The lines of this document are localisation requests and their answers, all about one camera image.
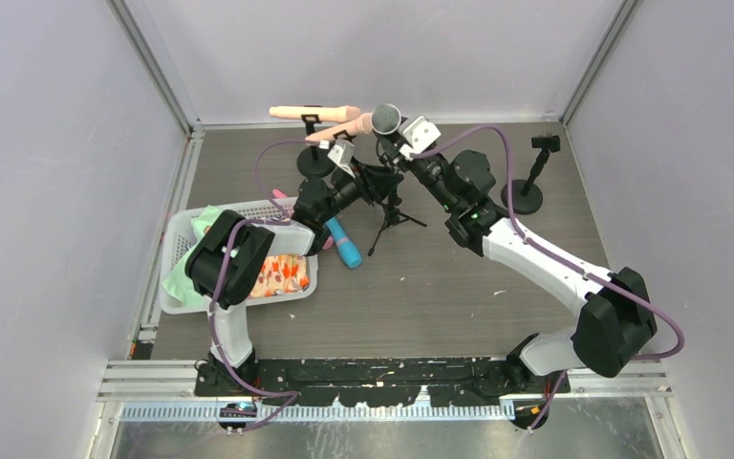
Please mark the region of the black glitter microphone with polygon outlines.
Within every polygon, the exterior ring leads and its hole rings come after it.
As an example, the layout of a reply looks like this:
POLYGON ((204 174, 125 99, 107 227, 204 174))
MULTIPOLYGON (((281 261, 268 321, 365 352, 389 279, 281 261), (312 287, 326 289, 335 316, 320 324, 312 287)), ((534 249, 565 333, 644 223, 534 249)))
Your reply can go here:
POLYGON ((375 151, 380 163, 393 167, 402 145, 399 127, 402 121, 399 108, 393 104, 378 105, 372 112, 371 123, 376 138, 375 151))

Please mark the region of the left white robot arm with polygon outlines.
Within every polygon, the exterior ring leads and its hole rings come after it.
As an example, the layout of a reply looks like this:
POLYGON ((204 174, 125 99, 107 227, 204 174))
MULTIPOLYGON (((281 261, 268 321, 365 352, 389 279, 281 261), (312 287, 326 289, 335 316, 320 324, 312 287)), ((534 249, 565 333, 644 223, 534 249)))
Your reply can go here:
POLYGON ((268 257, 319 254, 332 235, 328 221, 357 201, 387 200, 401 181, 402 175, 388 167, 358 163, 350 172, 336 171, 331 183, 320 178, 305 180, 287 220, 253 219, 223 211, 184 267, 194 290, 210 298, 207 316, 214 357, 240 368, 253 353, 243 302, 258 283, 268 257))

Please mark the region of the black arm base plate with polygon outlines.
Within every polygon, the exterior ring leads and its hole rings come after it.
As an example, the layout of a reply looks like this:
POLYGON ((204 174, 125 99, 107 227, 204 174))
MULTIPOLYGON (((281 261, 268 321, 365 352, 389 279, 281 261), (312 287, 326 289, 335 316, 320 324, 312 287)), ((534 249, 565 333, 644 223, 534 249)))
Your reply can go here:
POLYGON ((409 406, 422 396, 435 407, 486 406, 506 395, 543 399, 553 389, 570 389, 560 372, 532 376, 509 361, 487 357, 255 359, 230 375, 208 356, 194 368, 196 395, 251 396, 267 406, 287 399, 299 406, 409 406))

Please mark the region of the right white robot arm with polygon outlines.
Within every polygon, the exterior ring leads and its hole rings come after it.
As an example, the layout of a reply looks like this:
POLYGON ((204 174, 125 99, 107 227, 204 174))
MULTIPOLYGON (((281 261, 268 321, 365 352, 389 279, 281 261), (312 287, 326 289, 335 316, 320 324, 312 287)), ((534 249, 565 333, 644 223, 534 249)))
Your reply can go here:
POLYGON ((452 162, 437 154, 407 167, 448 213, 444 224, 459 246, 512 268, 574 316, 573 327, 524 339, 508 361, 534 376, 587 367, 613 378, 656 334, 641 275, 589 264, 514 223, 488 195, 495 179, 485 154, 465 150, 452 162))

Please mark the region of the beige microphone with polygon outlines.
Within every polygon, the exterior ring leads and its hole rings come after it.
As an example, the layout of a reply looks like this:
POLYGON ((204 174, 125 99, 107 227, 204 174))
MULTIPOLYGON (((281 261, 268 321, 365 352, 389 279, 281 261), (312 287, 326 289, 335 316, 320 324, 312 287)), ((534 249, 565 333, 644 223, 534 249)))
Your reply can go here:
POLYGON ((338 107, 323 106, 272 106, 269 115, 281 120, 302 120, 303 122, 344 123, 354 120, 362 114, 358 107, 343 105, 338 107))
POLYGON ((359 135, 371 134, 373 131, 372 113, 314 132, 305 137, 306 142, 335 142, 338 139, 349 140, 359 135))

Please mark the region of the blue toy microphone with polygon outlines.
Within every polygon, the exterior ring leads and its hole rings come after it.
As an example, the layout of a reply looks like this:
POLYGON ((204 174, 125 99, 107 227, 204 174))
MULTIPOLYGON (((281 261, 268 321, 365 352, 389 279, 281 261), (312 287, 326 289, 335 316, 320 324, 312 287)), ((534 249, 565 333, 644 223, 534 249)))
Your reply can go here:
POLYGON ((338 220, 334 217, 326 223, 334 244, 343 263, 350 269, 357 268, 362 263, 360 251, 346 234, 338 220))

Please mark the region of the black tripod shock mount stand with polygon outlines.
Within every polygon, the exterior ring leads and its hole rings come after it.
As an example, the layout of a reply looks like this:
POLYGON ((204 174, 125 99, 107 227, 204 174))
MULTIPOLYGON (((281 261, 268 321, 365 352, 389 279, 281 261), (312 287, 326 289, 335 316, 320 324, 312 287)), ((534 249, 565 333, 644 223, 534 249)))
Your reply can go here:
MULTIPOLYGON (((403 175, 403 170, 402 169, 398 169, 395 166, 390 167, 390 168, 392 168, 393 170, 395 170, 398 173, 401 173, 403 175)), ((381 209, 383 211, 383 222, 382 222, 382 224, 381 224, 381 226, 380 226, 380 228, 379 228, 379 230, 378 230, 378 232, 376 234, 376 237, 374 239, 374 242, 372 243, 370 249, 368 250, 368 255, 369 256, 372 256, 374 254, 375 249, 376 249, 376 247, 378 245, 378 240, 379 240, 379 238, 381 237, 381 235, 386 230, 388 230, 388 229, 390 229, 392 227, 398 226, 398 225, 400 225, 402 223, 407 223, 407 222, 414 223, 414 224, 416 224, 418 226, 421 226, 423 228, 426 228, 427 227, 427 225, 423 221, 421 221, 419 219, 416 219, 416 218, 414 218, 414 217, 412 217, 412 216, 410 216, 410 215, 402 212, 400 210, 400 208, 399 208, 400 205, 399 206, 382 206, 381 204, 375 204, 375 205, 378 205, 379 207, 381 207, 381 209)))

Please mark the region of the black round base clip stand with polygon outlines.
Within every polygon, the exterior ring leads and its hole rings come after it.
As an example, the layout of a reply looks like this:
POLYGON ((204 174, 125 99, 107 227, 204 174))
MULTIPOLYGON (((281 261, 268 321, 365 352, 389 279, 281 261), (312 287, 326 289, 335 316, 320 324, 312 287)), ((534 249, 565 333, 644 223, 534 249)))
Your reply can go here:
MULTIPOLYGON (((322 122, 317 114, 304 114, 301 120, 305 124, 306 135, 315 133, 315 126, 322 122)), ((306 178, 325 177, 334 171, 334 164, 323 156, 316 146, 303 149, 296 160, 297 170, 306 178)))

